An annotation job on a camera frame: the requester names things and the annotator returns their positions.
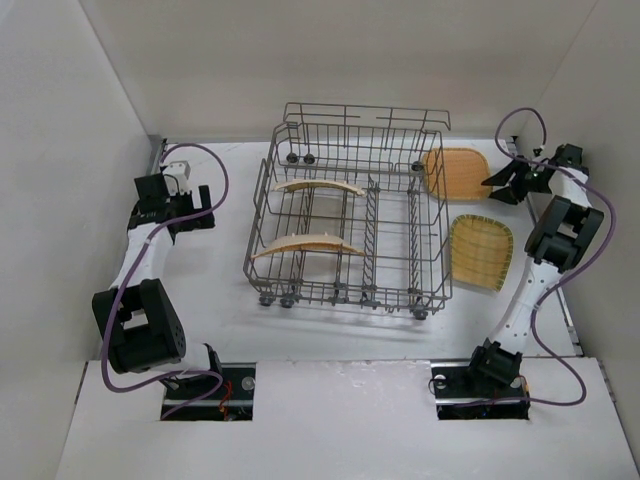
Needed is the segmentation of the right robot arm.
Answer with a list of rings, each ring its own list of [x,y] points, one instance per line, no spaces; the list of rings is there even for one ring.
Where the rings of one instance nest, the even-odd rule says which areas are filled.
[[[604,213],[587,198],[588,178],[582,149],[563,144],[540,167],[519,156],[482,182],[495,189],[491,199],[510,205],[531,192],[552,198],[525,243],[527,259],[514,297],[499,324],[474,351],[468,367],[474,380],[501,387],[519,375],[531,314],[543,295],[579,265],[603,223]]]

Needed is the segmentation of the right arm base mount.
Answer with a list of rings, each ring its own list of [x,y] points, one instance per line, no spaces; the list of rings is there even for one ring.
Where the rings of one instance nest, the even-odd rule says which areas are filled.
[[[508,385],[467,373],[467,362],[431,364],[428,388],[435,397],[439,420],[528,420],[531,403],[526,379]]]

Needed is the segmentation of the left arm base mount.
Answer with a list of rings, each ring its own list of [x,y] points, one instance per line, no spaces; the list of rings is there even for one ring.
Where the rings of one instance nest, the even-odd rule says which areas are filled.
[[[255,363],[222,365],[223,382],[199,375],[178,378],[165,387],[160,419],[233,422],[253,419]]]

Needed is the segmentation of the orange fish-shaped woven plate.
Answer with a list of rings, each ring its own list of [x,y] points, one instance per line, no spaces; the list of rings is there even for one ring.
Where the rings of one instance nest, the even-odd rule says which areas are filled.
[[[274,255],[289,251],[335,251],[346,252],[358,256],[365,256],[365,252],[358,249],[341,237],[324,234],[292,234],[282,236],[271,242],[263,251],[250,256],[251,259]]]

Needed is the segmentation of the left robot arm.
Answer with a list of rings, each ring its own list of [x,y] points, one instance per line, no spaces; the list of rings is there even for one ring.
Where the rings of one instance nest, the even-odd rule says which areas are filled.
[[[178,235],[213,229],[220,204],[208,186],[192,190],[181,174],[139,177],[135,186],[123,263],[111,285],[91,300],[102,337],[103,382],[113,393],[129,393],[148,383],[118,386],[112,374],[149,372],[151,382],[172,388],[200,378],[219,387],[223,377],[215,351],[188,341],[162,277]]]

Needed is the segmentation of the green-rimmed bamboo woven plate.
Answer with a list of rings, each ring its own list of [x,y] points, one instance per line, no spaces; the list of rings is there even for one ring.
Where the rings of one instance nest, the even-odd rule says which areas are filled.
[[[512,231],[485,216],[464,214],[450,228],[453,279],[500,292],[506,281],[514,248]]]

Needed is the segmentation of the orange square woven plate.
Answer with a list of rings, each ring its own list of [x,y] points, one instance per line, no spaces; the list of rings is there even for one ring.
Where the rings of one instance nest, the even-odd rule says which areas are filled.
[[[442,148],[422,157],[427,191],[438,199],[474,202],[487,199],[490,186],[482,182],[490,176],[488,161],[470,148]]]

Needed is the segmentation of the yellow rectangular bamboo mat plate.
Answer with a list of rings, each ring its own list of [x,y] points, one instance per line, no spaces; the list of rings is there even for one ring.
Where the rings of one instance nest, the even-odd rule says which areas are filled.
[[[353,195],[364,197],[366,192],[364,189],[339,181],[331,181],[331,180],[317,180],[317,179],[294,179],[285,182],[276,183],[271,190],[274,192],[283,191],[283,192],[295,192],[303,189],[333,189],[333,190],[341,190],[351,193]]]

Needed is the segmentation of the aluminium rail left side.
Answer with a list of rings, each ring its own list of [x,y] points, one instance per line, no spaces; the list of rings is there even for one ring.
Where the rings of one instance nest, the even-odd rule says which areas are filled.
[[[137,200],[127,223],[127,250],[116,279],[97,292],[91,308],[112,367],[122,373],[144,371],[174,352],[168,297],[160,277],[172,234],[162,223],[171,196],[162,168],[134,179]]]

